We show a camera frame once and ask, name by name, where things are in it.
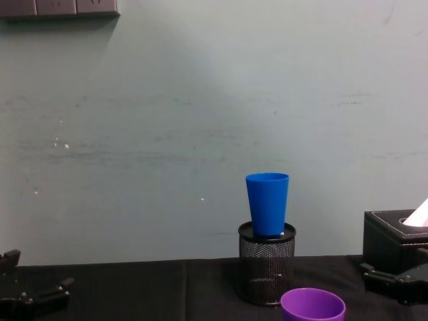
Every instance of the black cloth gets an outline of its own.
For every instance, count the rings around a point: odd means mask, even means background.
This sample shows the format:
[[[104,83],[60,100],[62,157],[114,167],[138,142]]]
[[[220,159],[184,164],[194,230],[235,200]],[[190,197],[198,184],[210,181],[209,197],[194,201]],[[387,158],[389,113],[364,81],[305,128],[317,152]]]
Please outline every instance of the black cloth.
[[[428,306],[402,306],[366,292],[359,256],[296,257],[294,286],[322,288],[346,303],[346,321],[426,321]],[[20,284],[37,290],[76,279],[67,310],[39,320],[282,320],[280,308],[253,306],[234,289],[237,259],[20,267]]]

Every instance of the black mesh pencil holder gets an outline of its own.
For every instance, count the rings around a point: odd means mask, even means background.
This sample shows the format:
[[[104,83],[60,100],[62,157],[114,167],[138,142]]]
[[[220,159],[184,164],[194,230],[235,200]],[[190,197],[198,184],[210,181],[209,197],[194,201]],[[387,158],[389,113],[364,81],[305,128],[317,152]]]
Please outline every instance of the black mesh pencil holder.
[[[260,237],[247,222],[238,232],[239,297],[260,306],[280,304],[282,294],[292,287],[290,258],[294,257],[296,230],[285,223],[283,235]]]

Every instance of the cup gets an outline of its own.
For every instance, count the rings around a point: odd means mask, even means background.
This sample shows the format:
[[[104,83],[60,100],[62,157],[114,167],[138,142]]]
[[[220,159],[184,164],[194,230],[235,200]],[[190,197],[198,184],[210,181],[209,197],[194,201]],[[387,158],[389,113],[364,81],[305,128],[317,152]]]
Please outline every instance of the cup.
[[[284,232],[288,194],[287,174],[258,173],[245,178],[253,232],[272,236]]]
[[[284,321],[344,321],[346,306],[336,294],[315,288],[290,290],[281,297]]]

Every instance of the blue plastic cup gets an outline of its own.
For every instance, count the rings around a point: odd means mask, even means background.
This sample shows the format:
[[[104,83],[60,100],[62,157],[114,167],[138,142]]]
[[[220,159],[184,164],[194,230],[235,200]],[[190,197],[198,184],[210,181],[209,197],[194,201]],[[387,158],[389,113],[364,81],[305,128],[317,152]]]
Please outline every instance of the blue plastic cup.
[[[245,180],[253,232],[257,235],[279,235],[284,232],[288,194],[287,174],[250,174]]]

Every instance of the white tissue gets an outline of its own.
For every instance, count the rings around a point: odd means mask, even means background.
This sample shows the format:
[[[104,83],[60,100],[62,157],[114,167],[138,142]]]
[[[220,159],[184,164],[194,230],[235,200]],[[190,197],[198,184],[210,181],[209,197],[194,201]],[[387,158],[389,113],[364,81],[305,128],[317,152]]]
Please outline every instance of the white tissue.
[[[419,206],[404,222],[407,226],[428,226],[428,199]]]

